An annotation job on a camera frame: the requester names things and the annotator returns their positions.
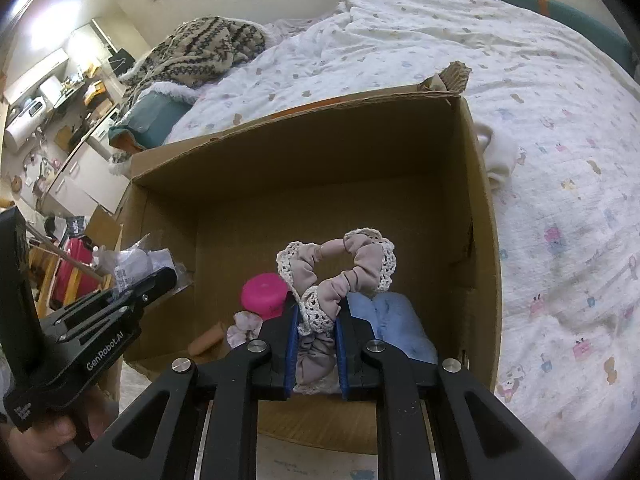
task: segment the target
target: blue gripper pad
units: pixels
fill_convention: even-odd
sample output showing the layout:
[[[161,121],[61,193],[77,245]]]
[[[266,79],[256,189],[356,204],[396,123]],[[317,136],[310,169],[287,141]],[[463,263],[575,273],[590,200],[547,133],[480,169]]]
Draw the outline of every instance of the blue gripper pad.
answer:
[[[300,320],[300,307],[296,303],[293,307],[291,325],[289,327],[289,338],[287,339],[287,353],[285,357],[284,389],[287,397],[291,396],[291,391],[296,385],[296,363],[298,362],[298,323]]]
[[[344,334],[340,319],[335,320],[335,358],[338,365],[338,379],[340,380],[340,389],[342,398],[347,400],[349,395],[349,381],[347,378],[347,356],[344,350]]]

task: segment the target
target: human hand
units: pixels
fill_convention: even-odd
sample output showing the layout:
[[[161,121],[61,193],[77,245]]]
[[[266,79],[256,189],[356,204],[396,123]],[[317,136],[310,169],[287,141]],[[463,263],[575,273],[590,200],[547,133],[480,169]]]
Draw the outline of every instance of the human hand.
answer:
[[[82,403],[88,417],[89,431],[96,439],[112,422],[106,411],[104,396],[94,386],[84,394]],[[0,434],[18,466],[31,480],[58,480],[70,465],[58,449],[76,436],[76,427],[66,415],[43,420],[24,433],[3,424]]]

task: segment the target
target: cabinet door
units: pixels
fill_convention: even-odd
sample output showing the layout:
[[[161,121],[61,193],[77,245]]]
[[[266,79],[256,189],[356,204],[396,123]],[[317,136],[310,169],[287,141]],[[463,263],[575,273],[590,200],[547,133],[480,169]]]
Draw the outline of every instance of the cabinet door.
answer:
[[[129,179],[109,173],[109,163],[86,142],[78,148],[65,173],[107,211],[115,213]]]
[[[59,203],[73,216],[91,216],[94,214],[95,208],[98,207],[93,198],[88,196],[87,193],[76,186],[72,179],[64,174],[56,178],[51,187],[50,195],[55,202]]]

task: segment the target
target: bright light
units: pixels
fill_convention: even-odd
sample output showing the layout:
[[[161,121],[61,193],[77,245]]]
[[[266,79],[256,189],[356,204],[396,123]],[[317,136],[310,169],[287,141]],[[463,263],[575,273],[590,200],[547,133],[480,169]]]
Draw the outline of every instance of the bright light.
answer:
[[[59,46],[74,30],[80,10],[79,2],[61,2],[45,10],[31,27],[31,46]]]
[[[11,14],[11,17],[17,16],[18,13],[22,10],[22,8],[29,3],[29,0],[16,0],[14,2],[13,7],[11,7],[11,10],[9,11]]]

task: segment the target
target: bed sheet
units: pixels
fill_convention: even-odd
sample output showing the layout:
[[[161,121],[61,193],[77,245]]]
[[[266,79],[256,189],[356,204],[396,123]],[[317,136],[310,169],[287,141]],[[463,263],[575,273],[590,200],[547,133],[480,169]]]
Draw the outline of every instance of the bed sheet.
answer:
[[[473,117],[520,145],[494,193],[495,394],[578,479],[601,479],[640,422],[640,92],[588,40],[497,0],[343,0],[207,89],[168,141],[420,82],[452,60],[473,69]]]

